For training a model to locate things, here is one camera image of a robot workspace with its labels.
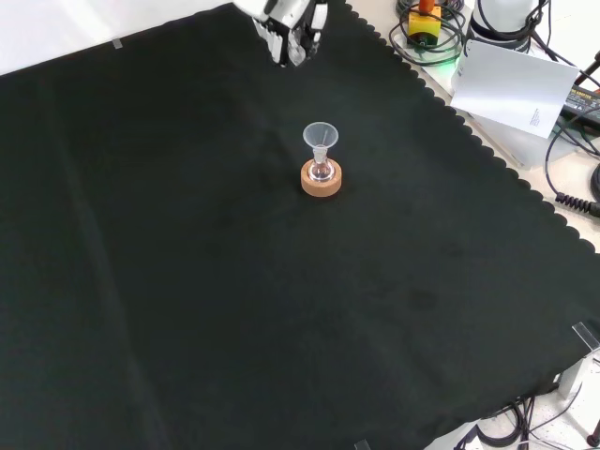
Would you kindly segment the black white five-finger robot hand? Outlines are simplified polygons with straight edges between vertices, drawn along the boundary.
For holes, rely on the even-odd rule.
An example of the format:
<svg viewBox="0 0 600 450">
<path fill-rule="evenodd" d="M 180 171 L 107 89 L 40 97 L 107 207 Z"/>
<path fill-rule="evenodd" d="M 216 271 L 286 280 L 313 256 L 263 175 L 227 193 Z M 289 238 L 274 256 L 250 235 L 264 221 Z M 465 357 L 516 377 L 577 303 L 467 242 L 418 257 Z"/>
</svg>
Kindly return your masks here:
<svg viewBox="0 0 600 450">
<path fill-rule="evenodd" d="M 252 18 L 257 34 L 281 67 L 299 67 L 318 51 L 328 17 L 322 0 L 233 1 Z"/>
</svg>

